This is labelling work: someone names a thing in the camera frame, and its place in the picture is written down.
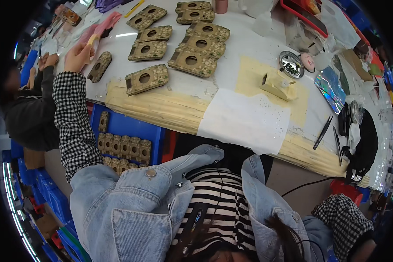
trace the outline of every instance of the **checkered sleeve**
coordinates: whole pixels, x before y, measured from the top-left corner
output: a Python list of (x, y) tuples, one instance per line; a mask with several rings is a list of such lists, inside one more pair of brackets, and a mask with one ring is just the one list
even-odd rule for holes
[(358, 238), (369, 230), (373, 224), (357, 205), (344, 194), (330, 195), (311, 214), (322, 220), (333, 231), (334, 252), (340, 262), (345, 262), (348, 253)]
[(86, 106), (86, 78), (81, 73), (61, 72), (53, 82), (52, 97), (57, 107), (55, 126), (60, 132), (61, 163), (66, 180), (89, 165), (102, 164)]

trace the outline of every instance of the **black and white striped shirt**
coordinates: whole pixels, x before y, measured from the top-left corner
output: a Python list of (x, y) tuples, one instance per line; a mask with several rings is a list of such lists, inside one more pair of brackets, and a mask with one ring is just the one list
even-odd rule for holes
[(241, 176), (228, 169), (202, 169), (190, 172), (186, 178), (195, 190), (172, 245), (178, 244), (194, 207), (205, 203), (208, 209), (204, 224), (212, 225), (208, 230), (208, 238), (193, 254), (214, 254), (220, 246), (227, 246), (235, 251), (244, 251), (257, 260), (255, 237), (248, 217), (248, 203), (242, 191)]

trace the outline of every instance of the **shirt button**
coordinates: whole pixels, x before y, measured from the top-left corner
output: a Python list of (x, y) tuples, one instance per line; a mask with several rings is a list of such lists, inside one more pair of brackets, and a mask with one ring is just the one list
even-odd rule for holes
[(149, 169), (149, 170), (147, 170), (147, 171), (145, 172), (145, 175), (148, 176), (148, 177), (154, 177), (154, 176), (156, 176), (156, 170), (154, 170), (154, 169)]

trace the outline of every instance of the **small metal dish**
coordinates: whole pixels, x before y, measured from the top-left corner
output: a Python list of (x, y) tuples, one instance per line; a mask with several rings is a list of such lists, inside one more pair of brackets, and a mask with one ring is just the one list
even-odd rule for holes
[(350, 118), (351, 118), (351, 123), (358, 123), (358, 119), (360, 117), (360, 107), (358, 106), (358, 103), (354, 100), (351, 102), (349, 105), (349, 110), (350, 110)]
[(304, 76), (304, 66), (301, 64), (298, 56), (290, 51), (282, 51), (279, 55), (280, 71), (293, 79), (299, 79)]

